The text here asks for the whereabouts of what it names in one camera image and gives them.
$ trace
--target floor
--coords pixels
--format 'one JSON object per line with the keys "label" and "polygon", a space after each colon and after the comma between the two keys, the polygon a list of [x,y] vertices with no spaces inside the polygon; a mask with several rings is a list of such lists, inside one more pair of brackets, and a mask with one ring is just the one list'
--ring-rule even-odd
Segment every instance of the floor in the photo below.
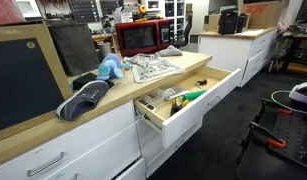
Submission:
{"label": "floor", "polygon": [[[197,52],[190,43],[181,50]],[[149,180],[237,179],[238,143],[248,131],[248,123],[260,108],[262,98],[276,90],[291,90],[307,81],[302,77],[259,72],[243,88],[235,88],[203,120],[200,128]]]}

